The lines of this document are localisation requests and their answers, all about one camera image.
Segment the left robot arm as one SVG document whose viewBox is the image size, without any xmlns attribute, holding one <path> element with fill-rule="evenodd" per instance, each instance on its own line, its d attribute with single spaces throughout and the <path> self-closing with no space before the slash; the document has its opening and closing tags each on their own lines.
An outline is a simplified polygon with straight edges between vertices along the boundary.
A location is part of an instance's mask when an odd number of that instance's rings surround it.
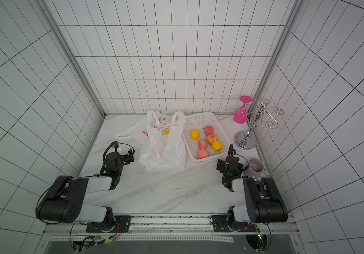
<svg viewBox="0 0 364 254">
<path fill-rule="evenodd" d="M 134 162 L 135 149 L 121 151 L 126 145 L 112 142 L 103 153 L 103 164 L 99 173 L 92 176 L 59 176 L 42 194 L 36 205 L 36 218 L 47 224 L 95 223 L 104 226 L 115 225 L 112 209 L 92 205 L 85 201 L 88 194 L 112 191 L 121 180 L 125 165 Z"/>
</svg>

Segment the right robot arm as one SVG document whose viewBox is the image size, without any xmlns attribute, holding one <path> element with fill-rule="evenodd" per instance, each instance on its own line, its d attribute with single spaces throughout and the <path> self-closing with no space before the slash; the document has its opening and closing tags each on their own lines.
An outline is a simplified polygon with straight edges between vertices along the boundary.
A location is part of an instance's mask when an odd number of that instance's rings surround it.
<svg viewBox="0 0 364 254">
<path fill-rule="evenodd" d="M 222 185 L 229 191 L 244 195 L 244 204 L 231 206 L 226 221 L 234 224 L 286 222 L 288 211 L 274 180 L 267 176 L 264 163 L 257 158 L 245 160 L 229 146 L 225 160 L 219 160 L 217 171 L 222 174 Z"/>
</svg>

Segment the translucent white plastic bag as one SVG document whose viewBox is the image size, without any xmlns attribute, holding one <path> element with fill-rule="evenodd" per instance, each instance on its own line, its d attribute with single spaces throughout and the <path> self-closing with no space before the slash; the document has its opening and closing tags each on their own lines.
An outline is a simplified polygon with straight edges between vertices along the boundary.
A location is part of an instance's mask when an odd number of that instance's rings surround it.
<svg viewBox="0 0 364 254">
<path fill-rule="evenodd" d="M 186 121 L 183 112 L 176 112 L 169 123 L 160 122 L 154 111 L 145 120 L 148 141 L 140 150 L 139 163 L 147 172 L 185 170 L 186 146 L 182 134 Z"/>
</svg>

